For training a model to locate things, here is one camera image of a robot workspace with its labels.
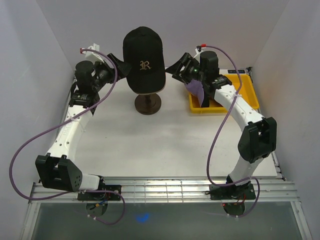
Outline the black baseball cap gold logo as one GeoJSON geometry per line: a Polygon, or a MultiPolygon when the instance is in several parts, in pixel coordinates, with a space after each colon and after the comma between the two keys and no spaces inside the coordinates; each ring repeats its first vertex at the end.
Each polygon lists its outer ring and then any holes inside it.
{"type": "Polygon", "coordinates": [[[140,26],[123,39],[123,60],[131,65],[126,77],[130,89],[139,95],[155,94],[166,83],[163,43],[151,28],[140,26]]]}

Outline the beige baseball cap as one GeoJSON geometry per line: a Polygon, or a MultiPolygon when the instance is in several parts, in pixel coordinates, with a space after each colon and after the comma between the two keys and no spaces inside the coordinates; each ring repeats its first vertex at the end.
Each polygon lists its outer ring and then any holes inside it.
{"type": "Polygon", "coordinates": [[[166,83],[163,85],[163,87],[160,90],[157,91],[157,93],[163,91],[165,89],[165,87],[166,87],[166,83]]]}

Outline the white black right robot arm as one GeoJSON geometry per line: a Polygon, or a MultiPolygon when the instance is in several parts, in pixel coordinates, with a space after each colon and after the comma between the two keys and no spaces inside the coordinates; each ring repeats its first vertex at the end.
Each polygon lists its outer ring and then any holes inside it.
{"type": "Polygon", "coordinates": [[[239,159],[225,184],[211,185],[211,192],[223,191],[237,199],[249,187],[258,165],[276,149],[276,120],[258,113],[237,93],[231,80],[220,74],[219,59],[214,51],[201,52],[199,60],[186,52],[165,71],[184,84],[201,83],[204,93],[222,105],[238,124],[241,130],[237,145],[239,159]]]}

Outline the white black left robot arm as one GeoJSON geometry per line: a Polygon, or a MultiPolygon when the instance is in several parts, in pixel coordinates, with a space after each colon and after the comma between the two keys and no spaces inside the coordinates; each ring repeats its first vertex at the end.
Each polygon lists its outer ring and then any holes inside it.
{"type": "Polygon", "coordinates": [[[70,101],[65,116],[66,124],[45,155],[39,155],[35,166],[43,187],[68,192],[88,191],[95,199],[106,195],[106,187],[98,175],[85,174],[75,164],[78,143],[86,125],[94,116],[100,101],[99,91],[105,84],[126,78],[131,65],[113,54],[107,57],[111,68],[101,57],[87,57],[75,66],[75,82],[70,89],[70,101]]]}

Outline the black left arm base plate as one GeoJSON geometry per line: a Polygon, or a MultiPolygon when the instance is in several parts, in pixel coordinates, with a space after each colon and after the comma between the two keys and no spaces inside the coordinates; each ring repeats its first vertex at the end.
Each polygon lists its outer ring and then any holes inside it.
{"type": "MultiPolygon", "coordinates": [[[[122,193],[122,186],[119,184],[106,185],[102,188],[103,190],[115,192],[118,194],[122,193]]],[[[110,192],[81,192],[77,195],[78,201],[120,201],[121,198],[115,194],[110,192]]]]}

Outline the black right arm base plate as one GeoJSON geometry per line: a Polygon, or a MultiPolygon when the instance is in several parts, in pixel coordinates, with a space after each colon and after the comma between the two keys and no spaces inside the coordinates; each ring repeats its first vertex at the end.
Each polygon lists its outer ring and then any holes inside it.
{"type": "Polygon", "coordinates": [[[206,192],[210,195],[211,200],[255,200],[256,194],[252,183],[244,185],[232,185],[227,187],[220,187],[211,184],[209,191],[206,192]]]}

